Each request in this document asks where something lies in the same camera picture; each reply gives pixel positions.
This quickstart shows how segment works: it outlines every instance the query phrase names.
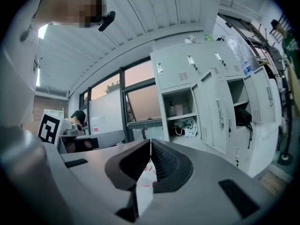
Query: ceiling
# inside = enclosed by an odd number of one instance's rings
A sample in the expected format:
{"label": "ceiling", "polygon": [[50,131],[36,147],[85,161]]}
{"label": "ceiling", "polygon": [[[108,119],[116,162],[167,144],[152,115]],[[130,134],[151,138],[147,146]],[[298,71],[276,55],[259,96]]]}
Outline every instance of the ceiling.
{"label": "ceiling", "polygon": [[40,89],[64,96],[67,91],[72,93],[109,61],[147,41],[170,35],[168,30],[178,33],[197,27],[212,32],[219,7],[235,9],[220,4],[226,1],[107,0],[107,11],[115,11],[116,18],[104,32],[49,25],[37,47]]}

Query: locker vent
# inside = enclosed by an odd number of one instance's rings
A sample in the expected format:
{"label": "locker vent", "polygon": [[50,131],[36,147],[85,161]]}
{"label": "locker vent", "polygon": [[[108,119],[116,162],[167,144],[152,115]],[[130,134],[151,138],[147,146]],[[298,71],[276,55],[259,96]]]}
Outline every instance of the locker vent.
{"label": "locker vent", "polygon": [[211,68],[215,70],[215,74],[219,74],[219,71],[216,67],[211,67]]}
{"label": "locker vent", "polygon": [[237,65],[234,65],[234,69],[235,69],[236,72],[239,72],[239,71],[240,71],[240,67],[237,66]]}
{"label": "locker vent", "polygon": [[253,117],[255,118],[256,121],[261,120],[261,114],[260,114],[259,110],[254,110],[253,111]]}
{"label": "locker vent", "polygon": [[207,137],[207,128],[206,127],[202,128],[202,136]]}
{"label": "locker vent", "polygon": [[180,81],[188,79],[187,73],[179,73],[178,75],[179,75]]}
{"label": "locker vent", "polygon": [[229,119],[229,121],[228,121],[228,127],[229,127],[229,128],[232,128],[232,127],[233,127],[233,122],[232,122],[231,119]]}

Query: beige garment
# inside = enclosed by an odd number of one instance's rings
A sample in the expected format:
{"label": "beige garment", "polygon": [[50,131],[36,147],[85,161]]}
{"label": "beige garment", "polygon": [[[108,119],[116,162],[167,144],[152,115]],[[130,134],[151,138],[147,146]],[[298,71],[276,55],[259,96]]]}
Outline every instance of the beige garment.
{"label": "beige garment", "polygon": [[287,74],[289,76],[289,85],[294,99],[295,116],[300,117],[300,82],[289,62],[287,63]]}

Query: corrugated white ceiling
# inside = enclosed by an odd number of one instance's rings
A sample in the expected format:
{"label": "corrugated white ceiling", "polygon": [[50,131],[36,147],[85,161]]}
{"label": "corrugated white ceiling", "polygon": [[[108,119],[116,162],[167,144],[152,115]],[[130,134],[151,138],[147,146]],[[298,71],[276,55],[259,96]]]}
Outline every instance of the corrugated white ceiling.
{"label": "corrugated white ceiling", "polygon": [[105,56],[113,59],[120,47],[132,46],[129,41],[147,33],[184,23],[212,29],[219,4],[220,0],[107,0],[107,10],[115,11],[116,18],[104,32],[49,25],[37,48],[41,88],[75,90],[104,65]]}

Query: tree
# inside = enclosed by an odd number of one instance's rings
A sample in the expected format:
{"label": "tree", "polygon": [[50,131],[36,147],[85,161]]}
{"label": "tree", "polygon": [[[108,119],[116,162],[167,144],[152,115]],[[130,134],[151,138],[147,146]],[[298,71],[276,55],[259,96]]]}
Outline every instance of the tree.
{"label": "tree", "polygon": [[106,89],[104,90],[104,92],[109,93],[109,92],[112,92],[112,91],[115,91],[117,89],[120,88],[120,81],[118,80],[116,83],[113,83],[111,85],[107,85],[106,86]]}

